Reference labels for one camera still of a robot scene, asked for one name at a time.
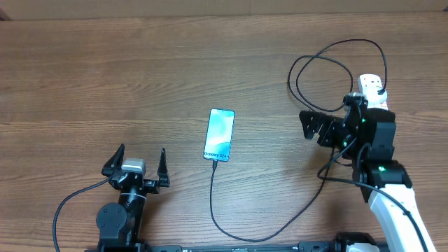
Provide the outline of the blue Galaxy smartphone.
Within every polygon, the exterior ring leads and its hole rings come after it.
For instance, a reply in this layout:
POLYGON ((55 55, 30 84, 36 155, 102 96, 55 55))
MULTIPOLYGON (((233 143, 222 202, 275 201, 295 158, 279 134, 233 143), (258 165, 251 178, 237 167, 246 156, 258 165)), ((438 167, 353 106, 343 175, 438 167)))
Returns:
POLYGON ((210 110, 203 158, 227 162, 230 159, 235 112, 213 108, 210 110))

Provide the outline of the white charger plug adapter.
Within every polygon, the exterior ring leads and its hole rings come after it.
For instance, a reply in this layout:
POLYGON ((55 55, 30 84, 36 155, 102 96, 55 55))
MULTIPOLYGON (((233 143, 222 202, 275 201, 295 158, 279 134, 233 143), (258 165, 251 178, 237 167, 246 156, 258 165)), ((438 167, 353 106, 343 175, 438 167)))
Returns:
POLYGON ((366 96, 368 100, 367 107, 369 109, 385 109, 388 110, 387 98, 388 93, 385 90, 382 90, 378 87, 366 87, 363 90, 363 94, 366 96))

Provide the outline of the white power strip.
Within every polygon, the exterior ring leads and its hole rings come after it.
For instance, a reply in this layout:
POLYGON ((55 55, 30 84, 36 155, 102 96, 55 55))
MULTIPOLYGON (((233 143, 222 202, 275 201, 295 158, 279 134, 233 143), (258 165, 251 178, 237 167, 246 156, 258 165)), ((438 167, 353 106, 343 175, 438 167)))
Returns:
POLYGON ((381 78, 377 75, 366 73, 358 77, 358 89, 361 93, 365 88, 378 87, 385 90, 382 85, 381 78))

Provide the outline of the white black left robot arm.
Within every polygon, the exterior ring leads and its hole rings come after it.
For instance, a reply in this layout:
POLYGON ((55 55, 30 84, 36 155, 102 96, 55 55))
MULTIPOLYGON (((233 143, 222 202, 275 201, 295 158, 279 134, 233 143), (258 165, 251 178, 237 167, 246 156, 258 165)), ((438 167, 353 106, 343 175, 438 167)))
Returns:
POLYGON ((97 213, 98 251, 150 251, 148 242, 139 238, 147 195, 158 194, 161 188, 170 186, 164 148, 157 180, 145 177, 145 160, 124 156, 125 145, 122 144, 101 171, 120 195, 117 202, 105 204, 97 213))

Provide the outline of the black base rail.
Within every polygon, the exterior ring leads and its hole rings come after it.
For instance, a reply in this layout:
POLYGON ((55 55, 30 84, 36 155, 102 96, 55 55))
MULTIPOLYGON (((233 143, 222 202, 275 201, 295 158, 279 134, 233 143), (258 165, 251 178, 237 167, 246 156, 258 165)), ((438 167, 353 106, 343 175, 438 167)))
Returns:
POLYGON ((298 244, 283 245, 241 245, 241 246, 193 246, 179 245, 149 246, 141 248, 91 248, 94 251, 147 251, 147 252, 343 252, 346 249, 338 241, 301 241, 298 244))

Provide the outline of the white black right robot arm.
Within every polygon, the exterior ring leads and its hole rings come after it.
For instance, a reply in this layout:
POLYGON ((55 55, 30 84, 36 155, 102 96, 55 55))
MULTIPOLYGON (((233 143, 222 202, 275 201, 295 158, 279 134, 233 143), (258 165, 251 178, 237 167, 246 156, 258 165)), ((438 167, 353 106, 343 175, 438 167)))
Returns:
POLYGON ((405 167, 393 159, 395 114, 369 106, 366 96, 357 92, 346 95, 343 105, 343 118, 301 111, 305 138, 317 135, 318 145, 336 148, 337 157, 352 161, 352 177, 342 182, 360 188, 390 251, 434 251, 412 181, 405 167))

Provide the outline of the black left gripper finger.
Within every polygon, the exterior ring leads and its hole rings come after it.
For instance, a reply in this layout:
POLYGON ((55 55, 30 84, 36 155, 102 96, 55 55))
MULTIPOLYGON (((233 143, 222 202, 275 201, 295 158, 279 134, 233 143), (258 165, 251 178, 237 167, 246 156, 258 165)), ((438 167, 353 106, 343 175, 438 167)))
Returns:
POLYGON ((168 188, 170 186, 169 172, 167 169, 166 150, 161 149, 159 166, 157 169, 157 175, 159 176, 158 185, 160 187, 168 188))
POLYGON ((124 154, 125 145, 122 143, 118 147, 117 151, 113 154, 113 156, 105 163, 101 170, 101 174, 103 176, 112 176, 118 168, 121 168, 124 154))

